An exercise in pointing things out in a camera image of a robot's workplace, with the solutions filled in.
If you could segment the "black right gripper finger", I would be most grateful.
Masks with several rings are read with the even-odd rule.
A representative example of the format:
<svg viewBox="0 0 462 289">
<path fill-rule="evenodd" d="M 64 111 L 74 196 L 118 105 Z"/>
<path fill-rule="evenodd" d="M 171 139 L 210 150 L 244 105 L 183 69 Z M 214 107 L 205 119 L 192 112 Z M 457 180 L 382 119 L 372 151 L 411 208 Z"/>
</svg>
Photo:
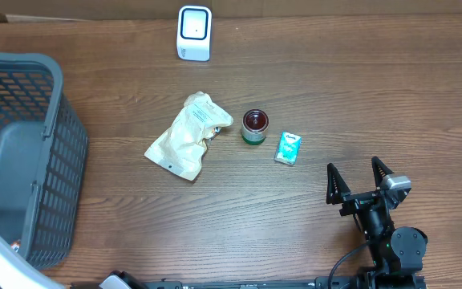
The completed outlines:
<svg viewBox="0 0 462 289">
<path fill-rule="evenodd" d="M 326 203 L 332 205 L 343 203 L 351 195 L 351 190 L 332 163 L 329 163 L 326 169 L 328 180 Z"/>
<path fill-rule="evenodd" d="M 375 186 L 378 189 L 388 189 L 394 173 L 378 157 L 372 157 L 371 165 L 375 177 Z"/>
</svg>

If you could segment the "teal Kleenex tissue pack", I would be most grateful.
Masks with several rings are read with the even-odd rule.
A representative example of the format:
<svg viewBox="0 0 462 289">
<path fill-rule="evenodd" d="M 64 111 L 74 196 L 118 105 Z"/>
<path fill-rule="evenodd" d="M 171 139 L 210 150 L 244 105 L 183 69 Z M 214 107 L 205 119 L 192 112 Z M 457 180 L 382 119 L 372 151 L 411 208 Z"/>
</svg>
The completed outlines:
<svg viewBox="0 0 462 289">
<path fill-rule="evenodd" d="M 298 157 L 301 143 L 302 138 L 299 135 L 283 132 L 278 142 L 274 160 L 286 165 L 294 165 Z"/>
</svg>

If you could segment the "jar with dark red lid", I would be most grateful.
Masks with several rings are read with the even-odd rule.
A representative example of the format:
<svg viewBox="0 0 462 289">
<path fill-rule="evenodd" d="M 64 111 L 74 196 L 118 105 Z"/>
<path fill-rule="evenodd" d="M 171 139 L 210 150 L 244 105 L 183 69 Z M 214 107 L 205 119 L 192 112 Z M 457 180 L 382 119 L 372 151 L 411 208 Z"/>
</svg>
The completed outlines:
<svg viewBox="0 0 462 289">
<path fill-rule="evenodd" d="M 266 139 L 269 124 L 269 118 L 262 110 L 247 111 L 242 118 L 242 139 L 249 145 L 261 144 Z"/>
</svg>

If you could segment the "beige paper pouch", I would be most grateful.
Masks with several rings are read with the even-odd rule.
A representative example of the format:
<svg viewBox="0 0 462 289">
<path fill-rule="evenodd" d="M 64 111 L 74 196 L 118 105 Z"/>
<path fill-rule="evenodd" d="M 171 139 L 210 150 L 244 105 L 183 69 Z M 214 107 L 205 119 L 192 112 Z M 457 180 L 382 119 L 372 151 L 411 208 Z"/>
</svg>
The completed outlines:
<svg viewBox="0 0 462 289">
<path fill-rule="evenodd" d="M 231 115 L 215 104 L 209 94 L 196 92 L 186 99 L 171 126 L 144 156 L 178 177 L 193 181 L 201 171 L 208 149 L 206 141 L 232 124 Z"/>
</svg>

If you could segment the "orange Kleenex tissue pack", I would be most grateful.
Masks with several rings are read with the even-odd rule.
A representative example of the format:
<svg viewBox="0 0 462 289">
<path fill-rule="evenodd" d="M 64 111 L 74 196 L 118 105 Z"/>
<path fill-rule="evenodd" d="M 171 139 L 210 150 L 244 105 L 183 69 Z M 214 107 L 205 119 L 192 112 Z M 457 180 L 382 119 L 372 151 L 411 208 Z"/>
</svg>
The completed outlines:
<svg viewBox="0 0 462 289">
<path fill-rule="evenodd" d="M 10 244 L 10 247 L 15 251 L 15 252 L 18 252 L 19 249 L 20 249 L 20 246 L 21 246 L 21 242 L 19 240 L 15 241 L 15 242 L 12 242 Z"/>
</svg>

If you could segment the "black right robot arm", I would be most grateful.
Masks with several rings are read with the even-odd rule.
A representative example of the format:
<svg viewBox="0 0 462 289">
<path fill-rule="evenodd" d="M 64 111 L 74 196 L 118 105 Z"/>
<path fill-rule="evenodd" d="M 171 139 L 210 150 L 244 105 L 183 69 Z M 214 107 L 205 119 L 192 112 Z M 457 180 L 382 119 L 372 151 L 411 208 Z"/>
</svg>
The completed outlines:
<svg viewBox="0 0 462 289">
<path fill-rule="evenodd" d="M 326 203 L 340 205 L 341 216 L 352 216 L 365 242 L 341 257 L 317 284 L 325 288 L 425 288 L 424 277 L 417 273 L 423 269 L 428 236 L 415 227 L 397 228 L 390 215 L 411 191 L 411 180 L 394 173 L 378 157 L 371 159 L 371 166 L 375 190 L 365 193 L 352 193 L 337 168 L 331 163 L 326 167 Z M 342 263 L 365 248 L 371 254 L 371 267 L 361 267 L 351 277 L 334 276 Z"/>
</svg>

